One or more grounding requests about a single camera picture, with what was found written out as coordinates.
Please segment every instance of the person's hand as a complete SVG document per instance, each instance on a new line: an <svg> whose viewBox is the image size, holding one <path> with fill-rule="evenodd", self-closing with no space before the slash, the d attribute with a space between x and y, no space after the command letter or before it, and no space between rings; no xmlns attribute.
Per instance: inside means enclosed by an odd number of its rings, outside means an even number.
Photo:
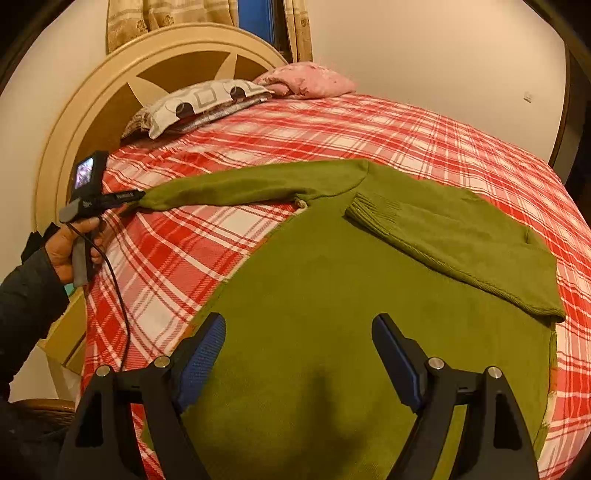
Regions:
<svg viewBox="0 0 591 480"><path fill-rule="evenodd" d="M86 220L80 220L73 222L72 225L80 233L89 233L100 225L98 218L89 218ZM49 261L55 268L57 276L60 277L60 281L66 285L72 283L74 279L74 271L72 269L72 248L74 247L74 240L78 238L78 235L71 230L67 225L63 225L59 231L57 231L45 244L45 250ZM104 244L103 235L99 235L94 239L94 243L97 247ZM103 258L96 249L90 250L90 256L92 262L95 265L100 265Z"/></svg>

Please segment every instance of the green sweater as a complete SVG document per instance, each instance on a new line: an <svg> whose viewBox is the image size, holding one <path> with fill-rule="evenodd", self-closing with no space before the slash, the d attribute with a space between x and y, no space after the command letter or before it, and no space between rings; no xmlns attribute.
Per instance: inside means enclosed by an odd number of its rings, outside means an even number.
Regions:
<svg viewBox="0 0 591 480"><path fill-rule="evenodd" d="M267 200L307 208L194 321L218 311L228 324L212 376L184 414L214 480L387 476L415 416L372 344L381 312L454 368L501 367L532 438L543 440L552 326L565 314L556 261L535 232L469 190L366 160L187 177L139 205ZM449 474L462 422L454 416L438 478Z"/></svg>

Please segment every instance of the wooden headboard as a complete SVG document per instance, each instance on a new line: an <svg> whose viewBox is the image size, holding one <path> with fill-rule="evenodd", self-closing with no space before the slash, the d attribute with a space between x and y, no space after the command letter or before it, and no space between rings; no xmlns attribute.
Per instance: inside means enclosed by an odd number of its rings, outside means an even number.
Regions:
<svg viewBox="0 0 591 480"><path fill-rule="evenodd" d="M262 39L209 22L162 28L116 50L78 88L51 131L35 184L33 231L56 221L76 161L95 150L116 150L142 106L194 83L254 80L284 64Z"/></svg>

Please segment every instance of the red and white plaid blanket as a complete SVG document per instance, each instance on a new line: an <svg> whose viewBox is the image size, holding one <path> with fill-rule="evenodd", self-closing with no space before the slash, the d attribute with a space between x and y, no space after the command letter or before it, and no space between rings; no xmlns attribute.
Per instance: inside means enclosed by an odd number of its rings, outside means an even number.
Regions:
<svg viewBox="0 0 591 480"><path fill-rule="evenodd" d="M229 168L330 158L368 158L415 177L467 187L535 229L558 261L567 320L557 325L556 395L538 462L561 476L591 430L591 231L548 165L472 127L413 106L364 95L271 100L176 140L141 141L109 157L108 192ZM122 223L107 254L129 311L126 369L170 354L216 287L293 213L290 205L186 206ZM102 364L118 366L126 331L108 269L90 289L84 384ZM137 413L137 425L141 414ZM161 478L142 445L152 478Z"/></svg>

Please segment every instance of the curtain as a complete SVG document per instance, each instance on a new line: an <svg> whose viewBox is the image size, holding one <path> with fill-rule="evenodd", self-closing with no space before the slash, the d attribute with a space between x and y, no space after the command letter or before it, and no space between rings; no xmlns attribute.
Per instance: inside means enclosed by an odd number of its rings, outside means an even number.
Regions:
<svg viewBox="0 0 591 480"><path fill-rule="evenodd" d="M306 0L283 0L293 61L312 61L312 37Z"/></svg>
<svg viewBox="0 0 591 480"><path fill-rule="evenodd" d="M184 22L238 26L238 0L110 0L107 52L144 33Z"/></svg>

